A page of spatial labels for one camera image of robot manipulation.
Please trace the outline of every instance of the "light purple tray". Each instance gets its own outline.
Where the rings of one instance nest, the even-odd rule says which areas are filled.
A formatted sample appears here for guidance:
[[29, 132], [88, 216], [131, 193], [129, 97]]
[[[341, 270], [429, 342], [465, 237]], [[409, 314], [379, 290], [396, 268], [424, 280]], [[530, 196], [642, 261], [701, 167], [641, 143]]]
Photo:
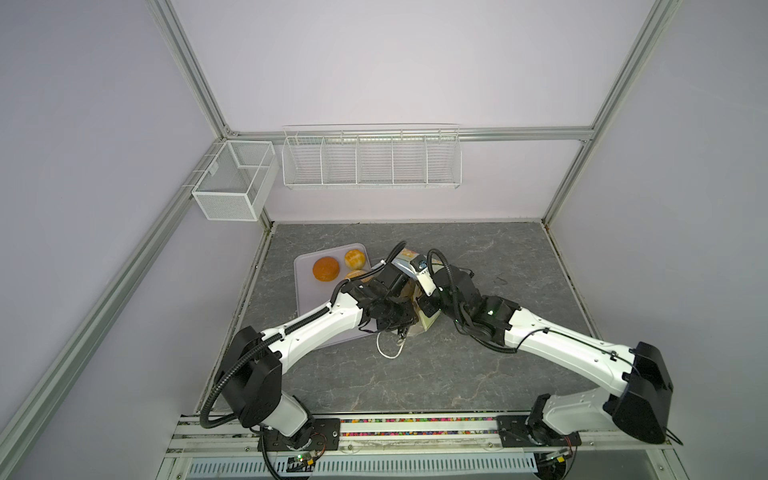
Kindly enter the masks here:
[[[362, 269], [371, 270], [368, 252], [362, 243], [350, 243], [349, 245], [344, 245], [342, 247], [305, 253], [296, 257], [293, 261], [293, 281], [296, 284], [296, 311], [299, 316], [328, 302], [336, 284], [343, 280], [347, 273], [351, 272], [351, 269], [344, 263], [344, 254], [354, 249], [360, 250], [366, 255], [366, 264]], [[333, 257], [339, 262], [339, 276], [331, 282], [321, 282], [312, 274], [312, 267], [315, 265], [315, 262], [322, 257]], [[321, 346], [345, 342], [364, 335], [368, 335], [368, 333], [361, 332], [357, 328], [347, 330], [346, 332], [334, 336]]]

